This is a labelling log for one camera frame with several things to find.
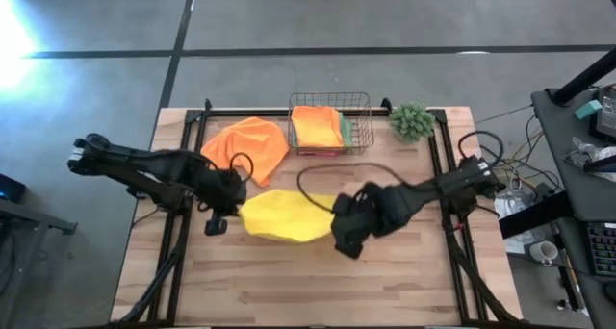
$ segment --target wooden tabletop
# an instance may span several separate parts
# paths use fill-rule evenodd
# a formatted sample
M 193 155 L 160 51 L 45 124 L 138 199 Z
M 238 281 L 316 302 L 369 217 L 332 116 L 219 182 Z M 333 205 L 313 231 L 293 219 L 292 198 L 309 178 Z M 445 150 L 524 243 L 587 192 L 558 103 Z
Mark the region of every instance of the wooden tabletop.
M 475 129 L 467 107 L 445 108 L 453 145 Z M 186 109 L 161 110 L 152 149 L 178 148 Z M 286 117 L 267 118 L 287 131 Z M 210 117 L 205 140 L 242 120 Z M 296 174 L 318 164 L 374 162 L 395 169 L 409 183 L 433 176 L 427 140 L 402 144 L 385 117 L 373 118 L 374 146 L 361 156 L 317 157 L 289 153 L 260 189 L 249 183 L 248 197 L 265 190 L 296 190 Z M 442 165 L 445 151 L 441 147 Z M 478 153 L 477 140 L 465 142 L 466 154 Z M 455 157 L 460 159 L 458 151 Z M 380 185 L 396 181 L 369 167 L 341 168 L 306 174 L 308 191 L 353 195 L 366 181 Z M 489 201 L 483 205 L 493 207 Z M 136 218 L 154 205 L 141 201 Z M 455 325 L 459 324 L 445 236 L 438 203 L 426 205 L 408 225 L 390 236 L 369 239 L 358 261 L 334 249 L 328 236 L 304 244 L 250 236 L 236 218 L 225 235 L 203 234 L 209 213 L 193 210 L 176 324 L 210 325 Z M 151 282 L 156 269 L 165 214 L 145 219 L 132 233 L 126 251 L 112 319 L 125 315 Z M 470 216 L 479 273 L 514 316 L 521 310 L 497 218 L 481 210 Z M 161 316 L 167 308 L 170 283 L 163 291 Z M 465 279 L 471 314 L 473 295 Z

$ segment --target orange cloth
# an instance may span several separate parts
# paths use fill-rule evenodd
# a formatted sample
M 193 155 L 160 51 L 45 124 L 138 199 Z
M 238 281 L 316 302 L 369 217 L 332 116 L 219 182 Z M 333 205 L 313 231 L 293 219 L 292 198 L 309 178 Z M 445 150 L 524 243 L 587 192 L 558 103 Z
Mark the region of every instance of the orange cloth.
M 342 147 L 340 114 L 331 107 L 293 108 L 291 121 L 297 133 L 299 146 Z
M 238 152 L 250 156 L 254 163 L 252 179 L 264 187 L 270 184 L 268 177 L 289 152 L 289 145 L 278 125 L 250 117 L 226 127 L 201 148 L 201 154 L 222 169 L 229 167 L 231 158 Z M 246 157 L 238 156 L 233 163 L 233 166 L 250 171 Z

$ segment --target white cup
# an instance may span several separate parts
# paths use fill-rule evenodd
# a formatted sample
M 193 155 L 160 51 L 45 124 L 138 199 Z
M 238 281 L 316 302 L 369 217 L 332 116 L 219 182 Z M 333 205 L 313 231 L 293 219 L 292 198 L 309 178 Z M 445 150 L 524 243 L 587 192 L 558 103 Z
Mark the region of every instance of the white cup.
M 530 247 L 530 257 L 544 266 L 551 266 L 552 260 L 558 257 L 558 248 L 549 241 L 541 241 Z

